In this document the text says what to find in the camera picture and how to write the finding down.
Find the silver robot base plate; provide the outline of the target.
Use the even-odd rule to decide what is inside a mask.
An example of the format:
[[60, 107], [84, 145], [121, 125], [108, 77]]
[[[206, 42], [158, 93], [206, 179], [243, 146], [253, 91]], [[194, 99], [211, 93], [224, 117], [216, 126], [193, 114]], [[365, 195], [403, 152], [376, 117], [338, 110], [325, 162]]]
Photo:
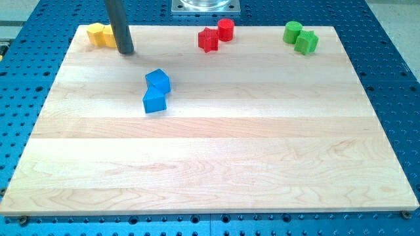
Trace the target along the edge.
[[172, 0], [171, 12], [178, 15], [239, 14], [241, 7], [240, 0]]

